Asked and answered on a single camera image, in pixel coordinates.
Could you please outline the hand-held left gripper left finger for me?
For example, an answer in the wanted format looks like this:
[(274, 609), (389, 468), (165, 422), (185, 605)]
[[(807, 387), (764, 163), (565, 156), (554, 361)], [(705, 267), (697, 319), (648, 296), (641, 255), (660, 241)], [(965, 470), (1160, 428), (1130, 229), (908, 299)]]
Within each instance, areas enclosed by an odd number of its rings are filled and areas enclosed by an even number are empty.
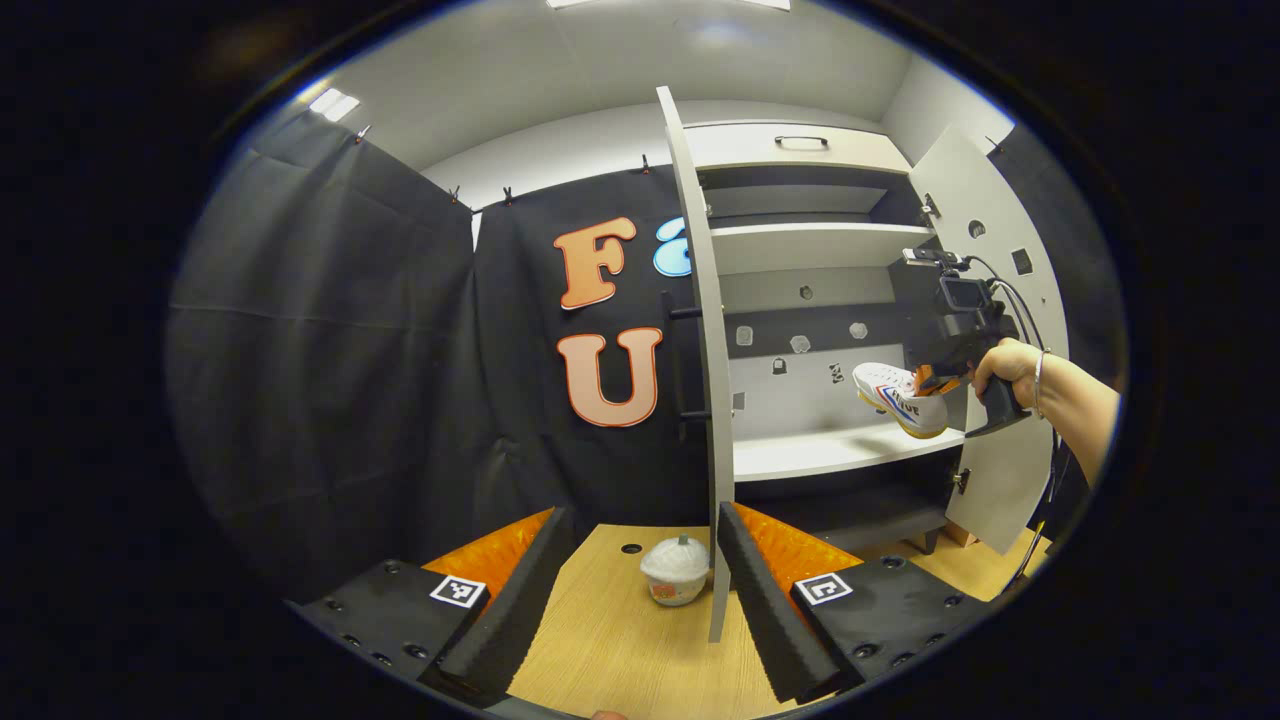
[(573, 514), (550, 507), (422, 564), (375, 562), (308, 603), (311, 626), (401, 680), (485, 706), (506, 697), (529, 655)]

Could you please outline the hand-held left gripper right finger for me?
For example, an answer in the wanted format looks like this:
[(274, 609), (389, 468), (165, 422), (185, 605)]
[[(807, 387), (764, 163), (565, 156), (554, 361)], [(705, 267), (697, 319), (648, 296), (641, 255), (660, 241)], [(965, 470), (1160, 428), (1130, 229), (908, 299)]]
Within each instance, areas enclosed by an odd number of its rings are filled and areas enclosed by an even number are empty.
[(717, 543), (781, 702), (900, 673), (991, 611), (900, 555), (861, 560), (736, 502), (719, 505)]

